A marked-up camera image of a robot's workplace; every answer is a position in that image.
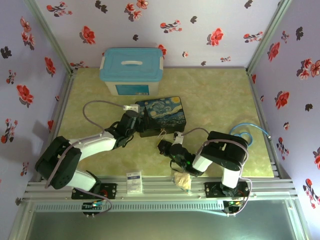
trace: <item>plastic container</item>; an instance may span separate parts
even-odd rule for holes
[[[100,79],[115,96],[156,96],[164,58],[158,48],[109,48],[100,65]]]

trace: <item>yellow-green surface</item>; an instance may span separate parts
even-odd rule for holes
[[[203,127],[208,131],[228,133],[243,122],[259,125],[248,77],[241,69],[166,68],[159,84],[158,96],[112,96],[106,84],[99,79],[99,69],[79,69],[64,112],[59,135],[78,139],[99,133],[100,129],[87,122],[82,115],[83,105],[92,100],[107,100],[122,105],[160,97],[179,96],[186,117],[185,130]],[[121,119],[124,111],[106,103],[92,103],[86,114],[94,122],[108,128]],[[245,177],[273,177],[263,135],[254,127],[239,127],[254,138],[245,164]],[[164,137],[173,141],[173,134]],[[206,133],[198,130],[184,137],[183,146],[195,153],[206,140]],[[123,176],[142,171],[144,176],[170,176],[170,159],[159,154],[156,136],[134,139],[125,148],[117,148],[90,156],[79,163],[79,168],[98,176]],[[204,176],[221,177],[222,168],[211,164]]]

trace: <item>box handle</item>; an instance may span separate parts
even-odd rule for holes
[[[122,65],[142,65],[142,61],[122,61]]]

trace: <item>glass panel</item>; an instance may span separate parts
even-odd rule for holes
[[[295,240],[283,200],[250,201],[236,217],[203,212],[35,212],[28,240]]]

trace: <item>small card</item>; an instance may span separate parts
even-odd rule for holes
[[[126,174],[126,192],[127,194],[142,194],[142,178],[140,171]]]

